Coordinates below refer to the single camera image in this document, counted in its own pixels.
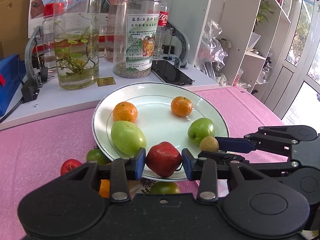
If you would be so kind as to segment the red apple on cloth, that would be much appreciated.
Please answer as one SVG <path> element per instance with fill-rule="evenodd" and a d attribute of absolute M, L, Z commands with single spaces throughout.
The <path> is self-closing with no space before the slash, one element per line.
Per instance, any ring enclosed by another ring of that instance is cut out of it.
<path fill-rule="evenodd" d="M 71 171 L 81 165 L 82 165 L 82 163 L 76 159 L 68 159 L 62 164 L 62 166 L 60 168 L 60 175 L 63 176 L 67 172 L 69 172 L 69 171 Z"/>

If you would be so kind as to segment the round green apple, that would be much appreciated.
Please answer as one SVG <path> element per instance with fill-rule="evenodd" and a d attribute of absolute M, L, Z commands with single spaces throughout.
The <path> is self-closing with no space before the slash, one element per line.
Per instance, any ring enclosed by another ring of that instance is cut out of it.
<path fill-rule="evenodd" d="M 195 120 L 188 129 L 188 137 L 192 143 L 199 145 L 202 139 L 214 135 L 214 123 L 209 118 Z"/>

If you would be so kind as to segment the small mandarin orange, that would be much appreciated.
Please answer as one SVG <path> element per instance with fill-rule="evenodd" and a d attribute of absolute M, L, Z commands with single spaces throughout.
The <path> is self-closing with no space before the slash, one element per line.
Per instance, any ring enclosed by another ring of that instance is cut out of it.
<path fill-rule="evenodd" d="M 186 97 L 178 96 L 172 100 L 170 107 L 176 116 L 185 117 L 192 112 L 193 103 Z"/>
<path fill-rule="evenodd" d="M 135 105 L 130 102 L 120 102 L 118 103 L 112 112 L 114 121 L 128 121 L 135 123 L 138 111 Z"/>

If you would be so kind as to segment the cola bottle red cap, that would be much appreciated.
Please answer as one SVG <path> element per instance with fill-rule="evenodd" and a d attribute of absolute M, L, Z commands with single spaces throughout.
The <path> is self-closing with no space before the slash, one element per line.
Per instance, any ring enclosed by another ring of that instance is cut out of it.
<path fill-rule="evenodd" d="M 153 50 L 153 60 L 157 60 L 161 55 L 162 36 L 165 32 L 168 16 L 169 16 L 168 0 L 161 0 L 161 7 L 159 10 L 159 19 L 158 19 L 156 38 L 155 38 L 155 47 Z"/>

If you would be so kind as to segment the white round plate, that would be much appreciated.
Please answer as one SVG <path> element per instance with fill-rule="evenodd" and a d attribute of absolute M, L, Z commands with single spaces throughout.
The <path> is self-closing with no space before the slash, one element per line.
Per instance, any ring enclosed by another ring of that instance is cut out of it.
<path fill-rule="evenodd" d="M 172 113 L 170 105 L 177 96 L 183 96 L 193 103 L 193 111 L 187 117 L 178 117 Z M 110 160 L 128 158 L 118 150 L 111 139 L 114 123 L 112 111 L 123 101 L 136 106 L 138 116 L 135 124 L 146 137 L 146 150 L 160 142 L 167 141 L 177 150 L 187 148 L 197 157 L 200 149 L 188 138 L 190 125 L 199 118 L 208 118 L 214 123 L 217 137 L 230 135 L 227 123 L 220 112 L 207 100 L 182 87 L 156 82 L 134 83 L 120 87 L 101 100 L 92 118 L 92 131 L 95 142 Z"/>

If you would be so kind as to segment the slim clear bottle behind jar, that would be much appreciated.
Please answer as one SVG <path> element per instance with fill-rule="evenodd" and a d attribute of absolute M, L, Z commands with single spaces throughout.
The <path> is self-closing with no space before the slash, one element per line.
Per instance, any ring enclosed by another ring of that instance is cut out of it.
<path fill-rule="evenodd" d="M 107 17 L 106 35 L 105 35 L 105 52 L 104 57 L 107 61 L 113 62 L 114 52 L 114 30 L 116 23 L 118 0 L 110 0 L 110 7 Z"/>

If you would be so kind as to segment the red-capped clear bottle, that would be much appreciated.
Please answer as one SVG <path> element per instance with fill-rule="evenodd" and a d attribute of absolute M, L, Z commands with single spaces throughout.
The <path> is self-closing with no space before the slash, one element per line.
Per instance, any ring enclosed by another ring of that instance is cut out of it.
<path fill-rule="evenodd" d="M 41 25 L 42 46 L 44 55 L 44 66 L 50 71 L 56 70 L 56 59 L 54 52 L 54 14 L 63 15 L 65 11 L 64 3 L 48 3 L 44 6 L 44 20 Z"/>

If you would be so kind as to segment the large oblong green fruit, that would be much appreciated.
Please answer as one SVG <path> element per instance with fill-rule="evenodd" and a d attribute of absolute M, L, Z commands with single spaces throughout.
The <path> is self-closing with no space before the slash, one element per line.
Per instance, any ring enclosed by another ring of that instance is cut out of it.
<path fill-rule="evenodd" d="M 129 121 L 116 121 L 111 128 L 111 139 L 116 148 L 129 157 L 147 145 L 142 130 Z"/>

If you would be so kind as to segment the pink tablecloth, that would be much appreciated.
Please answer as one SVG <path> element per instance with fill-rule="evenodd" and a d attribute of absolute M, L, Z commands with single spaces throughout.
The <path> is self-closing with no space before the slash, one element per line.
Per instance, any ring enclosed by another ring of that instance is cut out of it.
<path fill-rule="evenodd" d="M 281 120 L 240 87 L 203 90 L 227 122 L 232 137 L 279 126 Z M 21 239 L 17 217 L 20 200 L 60 175 L 67 159 L 86 160 L 95 146 L 92 109 L 59 115 L 1 131 L 1 239 Z"/>

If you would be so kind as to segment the black smartphone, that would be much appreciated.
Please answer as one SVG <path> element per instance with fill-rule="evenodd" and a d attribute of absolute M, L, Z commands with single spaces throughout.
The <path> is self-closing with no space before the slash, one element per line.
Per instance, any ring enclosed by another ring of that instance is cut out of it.
<path fill-rule="evenodd" d="M 193 84 L 193 80 L 190 77 L 168 61 L 153 61 L 151 69 L 165 83 L 176 86 L 189 86 Z"/>

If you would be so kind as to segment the crumpled plastic wrap on shelf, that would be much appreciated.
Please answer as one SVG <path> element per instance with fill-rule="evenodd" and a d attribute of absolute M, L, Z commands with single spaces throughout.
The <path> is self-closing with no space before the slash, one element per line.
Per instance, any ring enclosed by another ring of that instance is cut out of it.
<path fill-rule="evenodd" d="M 222 74 L 222 68 L 225 66 L 225 57 L 228 54 L 217 39 L 221 33 L 220 26 L 214 20 L 209 19 L 201 38 L 195 67 L 219 85 L 225 86 L 227 79 Z"/>

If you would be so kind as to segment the white shelving unit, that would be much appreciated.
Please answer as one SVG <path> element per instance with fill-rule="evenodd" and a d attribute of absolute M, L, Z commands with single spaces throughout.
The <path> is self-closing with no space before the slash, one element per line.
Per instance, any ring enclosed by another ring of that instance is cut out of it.
<path fill-rule="evenodd" d="M 309 75 L 319 47 L 319 0 L 172 0 L 169 21 L 190 43 L 194 66 L 210 20 L 229 41 L 222 71 L 229 84 L 242 69 L 249 91 L 282 118 L 301 97 L 302 87 L 319 90 Z"/>

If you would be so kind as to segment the large orange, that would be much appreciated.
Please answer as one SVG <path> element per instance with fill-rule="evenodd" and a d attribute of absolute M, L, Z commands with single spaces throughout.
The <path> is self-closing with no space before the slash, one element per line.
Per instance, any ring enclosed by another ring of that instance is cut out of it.
<path fill-rule="evenodd" d="M 107 179 L 102 179 L 100 184 L 100 190 L 99 194 L 103 198 L 109 198 L 110 197 L 110 181 Z"/>

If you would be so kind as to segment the white platform board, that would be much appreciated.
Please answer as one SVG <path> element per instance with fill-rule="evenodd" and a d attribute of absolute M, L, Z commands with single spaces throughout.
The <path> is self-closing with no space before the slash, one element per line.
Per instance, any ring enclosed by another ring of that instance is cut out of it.
<path fill-rule="evenodd" d="M 126 79 L 113 73 L 113 63 L 99 59 L 99 77 L 113 77 L 114 85 L 99 87 L 96 83 L 79 90 L 66 90 L 59 86 L 57 74 L 40 88 L 37 99 L 19 105 L 0 125 L 0 129 L 95 107 L 114 90 L 138 82 L 162 82 L 154 73 L 139 79 Z"/>

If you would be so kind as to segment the black adapter block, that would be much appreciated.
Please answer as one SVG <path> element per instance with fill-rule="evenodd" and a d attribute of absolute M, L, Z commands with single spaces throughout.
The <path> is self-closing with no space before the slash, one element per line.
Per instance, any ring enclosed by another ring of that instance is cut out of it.
<path fill-rule="evenodd" d="M 27 80 L 21 88 L 23 103 L 31 102 L 37 99 L 39 89 L 34 80 Z"/>

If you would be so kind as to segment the small tan longan fruit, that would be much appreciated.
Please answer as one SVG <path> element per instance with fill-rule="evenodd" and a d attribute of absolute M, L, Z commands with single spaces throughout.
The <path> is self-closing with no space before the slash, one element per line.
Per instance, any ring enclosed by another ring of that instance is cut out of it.
<path fill-rule="evenodd" d="M 215 137 L 207 136 L 203 138 L 200 142 L 200 151 L 218 152 L 219 143 L 215 139 Z"/>

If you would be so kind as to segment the dark green tangerine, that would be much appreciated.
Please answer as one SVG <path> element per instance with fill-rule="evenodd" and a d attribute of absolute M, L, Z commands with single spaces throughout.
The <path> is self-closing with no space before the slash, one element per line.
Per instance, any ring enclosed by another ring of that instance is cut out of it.
<path fill-rule="evenodd" d="M 98 148 L 93 148 L 87 152 L 86 161 L 96 161 L 99 165 L 110 163 L 110 160 Z"/>

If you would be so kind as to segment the tall glass vase with plant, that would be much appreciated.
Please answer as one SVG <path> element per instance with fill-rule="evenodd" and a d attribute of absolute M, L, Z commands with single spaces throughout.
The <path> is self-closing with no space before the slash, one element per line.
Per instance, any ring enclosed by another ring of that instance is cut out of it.
<path fill-rule="evenodd" d="M 63 89 L 77 90 L 99 77 L 101 0 L 55 0 L 54 53 Z"/>

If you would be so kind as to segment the gold warning sticker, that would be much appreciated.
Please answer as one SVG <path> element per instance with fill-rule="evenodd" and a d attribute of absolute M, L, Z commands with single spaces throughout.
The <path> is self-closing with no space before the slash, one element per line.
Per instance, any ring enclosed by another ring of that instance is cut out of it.
<path fill-rule="evenodd" d="M 103 87 L 103 86 L 111 86 L 111 85 L 115 85 L 116 82 L 114 80 L 114 77 L 102 77 L 99 78 L 97 81 L 97 84 L 99 87 Z"/>

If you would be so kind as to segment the clear plastic jar with label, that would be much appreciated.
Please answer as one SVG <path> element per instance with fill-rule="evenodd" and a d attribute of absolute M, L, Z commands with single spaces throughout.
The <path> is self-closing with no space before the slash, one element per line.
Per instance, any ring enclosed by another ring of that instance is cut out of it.
<path fill-rule="evenodd" d="M 151 72 L 161 0 L 118 0 L 113 72 L 136 79 Z"/>

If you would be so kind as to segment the cardboard box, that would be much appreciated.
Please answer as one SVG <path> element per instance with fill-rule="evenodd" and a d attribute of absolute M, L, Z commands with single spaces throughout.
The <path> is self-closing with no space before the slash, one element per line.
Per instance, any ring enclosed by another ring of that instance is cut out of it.
<path fill-rule="evenodd" d="M 23 56 L 28 42 L 29 0 L 1 0 L 1 58 Z"/>

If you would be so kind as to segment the red apple with stem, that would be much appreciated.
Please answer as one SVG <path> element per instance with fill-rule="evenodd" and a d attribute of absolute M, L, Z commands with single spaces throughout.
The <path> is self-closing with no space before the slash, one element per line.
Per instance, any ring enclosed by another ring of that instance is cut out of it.
<path fill-rule="evenodd" d="M 167 141 L 152 146 L 145 159 L 147 167 L 162 178 L 170 177 L 181 162 L 181 154 Z"/>

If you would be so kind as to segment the blue power box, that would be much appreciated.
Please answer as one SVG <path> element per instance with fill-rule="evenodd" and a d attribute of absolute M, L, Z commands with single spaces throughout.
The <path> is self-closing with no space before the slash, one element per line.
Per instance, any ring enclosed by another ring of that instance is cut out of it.
<path fill-rule="evenodd" d="M 1 59 L 0 64 L 1 86 L 0 86 L 0 104 L 1 116 L 3 116 L 9 104 L 16 93 L 21 80 L 26 75 L 24 62 L 18 54 L 11 55 Z"/>

